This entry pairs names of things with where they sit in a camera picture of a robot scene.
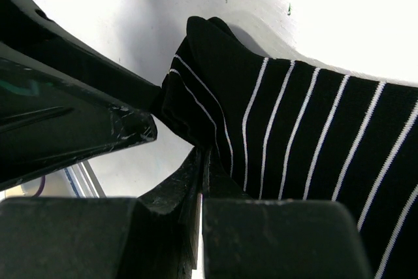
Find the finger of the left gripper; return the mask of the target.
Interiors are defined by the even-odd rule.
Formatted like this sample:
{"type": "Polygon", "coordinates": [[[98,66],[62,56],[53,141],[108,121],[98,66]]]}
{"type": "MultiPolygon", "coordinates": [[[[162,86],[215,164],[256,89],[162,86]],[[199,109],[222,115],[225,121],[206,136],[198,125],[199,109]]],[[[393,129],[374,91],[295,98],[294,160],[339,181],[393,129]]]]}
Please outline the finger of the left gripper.
{"type": "Polygon", "coordinates": [[[1,42],[134,108],[151,108],[160,92],[18,0],[1,0],[1,42]]]}
{"type": "Polygon", "coordinates": [[[157,88],[135,76],[98,90],[1,45],[1,187],[154,141],[157,88]]]}

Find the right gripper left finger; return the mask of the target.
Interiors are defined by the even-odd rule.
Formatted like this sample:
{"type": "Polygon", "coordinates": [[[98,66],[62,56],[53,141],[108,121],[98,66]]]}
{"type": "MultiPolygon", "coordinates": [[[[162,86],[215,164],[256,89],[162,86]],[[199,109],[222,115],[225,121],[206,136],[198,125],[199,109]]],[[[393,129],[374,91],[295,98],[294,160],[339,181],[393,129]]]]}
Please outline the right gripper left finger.
{"type": "Polygon", "coordinates": [[[141,197],[13,197],[1,203],[2,278],[190,278],[201,152],[141,197]]]}

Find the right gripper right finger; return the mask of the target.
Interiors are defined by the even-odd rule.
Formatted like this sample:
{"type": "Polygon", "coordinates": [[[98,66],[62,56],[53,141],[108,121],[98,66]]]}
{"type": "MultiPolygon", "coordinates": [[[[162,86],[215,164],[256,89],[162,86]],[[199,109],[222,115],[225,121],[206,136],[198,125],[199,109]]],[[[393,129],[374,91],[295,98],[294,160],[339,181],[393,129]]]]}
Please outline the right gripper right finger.
{"type": "Polygon", "coordinates": [[[340,203],[252,199],[212,149],[202,192],[205,277],[372,277],[353,218],[340,203]]]}

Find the black sock with purple stripes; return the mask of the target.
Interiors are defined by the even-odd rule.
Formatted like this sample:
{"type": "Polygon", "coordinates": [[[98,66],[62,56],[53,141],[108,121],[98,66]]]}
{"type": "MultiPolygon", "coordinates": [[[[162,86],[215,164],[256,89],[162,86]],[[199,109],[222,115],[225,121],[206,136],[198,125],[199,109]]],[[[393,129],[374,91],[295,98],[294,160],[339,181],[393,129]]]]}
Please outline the black sock with purple stripes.
{"type": "Polygon", "coordinates": [[[263,57],[192,16],[154,114],[254,199],[342,203],[376,278],[417,277],[417,88],[263,57]]]}

